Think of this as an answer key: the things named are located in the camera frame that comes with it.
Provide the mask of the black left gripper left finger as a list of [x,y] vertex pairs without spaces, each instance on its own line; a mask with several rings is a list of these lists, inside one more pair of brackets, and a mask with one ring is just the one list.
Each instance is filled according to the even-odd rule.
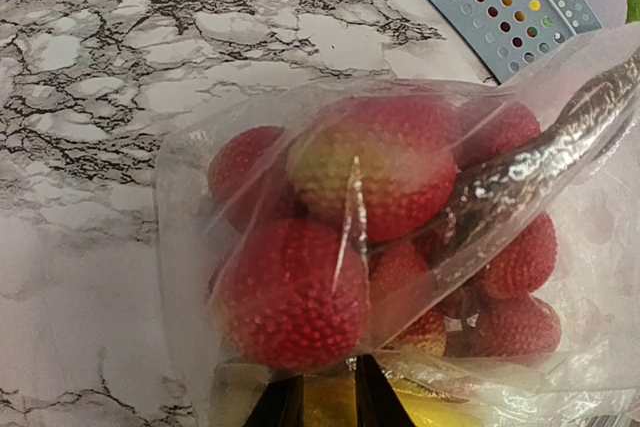
[[304,377],[271,382],[244,423],[245,427],[302,427]]

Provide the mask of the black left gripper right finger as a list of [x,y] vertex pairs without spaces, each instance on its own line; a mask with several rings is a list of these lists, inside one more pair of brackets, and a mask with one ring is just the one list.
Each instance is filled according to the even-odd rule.
[[358,426],[415,426],[372,355],[357,357],[355,386]]

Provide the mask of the red fake grape bunch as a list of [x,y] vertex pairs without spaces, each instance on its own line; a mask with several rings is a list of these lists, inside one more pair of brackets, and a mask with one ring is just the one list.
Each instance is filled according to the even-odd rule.
[[391,349],[436,357],[554,351],[560,319],[535,295],[556,266],[546,214],[416,321],[398,315],[411,287],[436,287],[449,241],[429,222],[463,176],[540,131],[520,103],[403,95],[340,101],[289,143],[281,126],[237,134],[208,167],[209,191],[243,237],[210,279],[210,324],[233,352],[285,372],[344,359],[370,325],[395,332]]

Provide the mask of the clear zip top bag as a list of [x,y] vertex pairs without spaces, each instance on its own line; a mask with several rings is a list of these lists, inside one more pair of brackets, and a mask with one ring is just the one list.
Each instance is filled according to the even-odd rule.
[[499,86],[314,81],[163,141],[164,328],[198,425],[638,415],[639,26],[524,60]]

